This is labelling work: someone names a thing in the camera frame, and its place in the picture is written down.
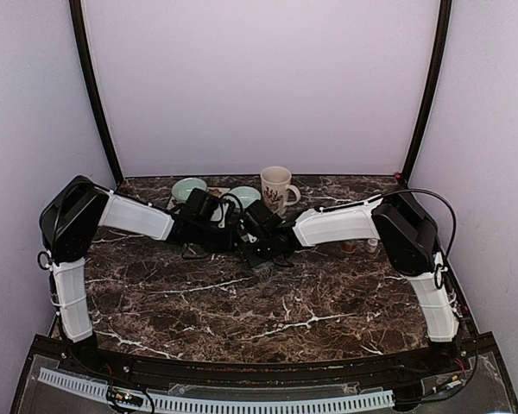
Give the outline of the clear plastic pill organizer box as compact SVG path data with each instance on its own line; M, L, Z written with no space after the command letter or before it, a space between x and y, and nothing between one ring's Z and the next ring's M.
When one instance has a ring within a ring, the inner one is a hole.
M253 267L252 271L254 274L259 276L268 276L275 269L275 264L272 261L262 263L257 267Z

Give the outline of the large orange label pill bottle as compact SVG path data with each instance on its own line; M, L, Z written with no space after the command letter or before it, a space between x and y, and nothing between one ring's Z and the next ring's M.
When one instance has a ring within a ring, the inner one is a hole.
M344 241L340 244L340 248L343 252L350 254L355 250L355 244L351 241Z

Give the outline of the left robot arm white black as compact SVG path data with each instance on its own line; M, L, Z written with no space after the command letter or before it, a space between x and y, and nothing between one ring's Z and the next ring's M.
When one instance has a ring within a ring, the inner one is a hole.
M117 229L177 246L196 244L206 252L235 250L237 222L221 198L195 189L174 210L121 195L85 176L72 179L39 217L44 253L54 287L54 306L72 342L93 334L85 288L86 256L101 228Z

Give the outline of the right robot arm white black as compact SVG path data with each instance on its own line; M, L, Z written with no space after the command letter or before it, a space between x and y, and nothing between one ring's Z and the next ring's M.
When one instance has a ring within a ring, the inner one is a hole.
M374 239L390 265L412 286L426 320L428 339L437 343L423 356L429 373L441 374L457 359L451 343L458 334L456 297L445 285L445 252L438 226L414 198L399 190L339 206L318 206L283 218L255 201L240 220L249 240L243 251L251 266L330 242Z

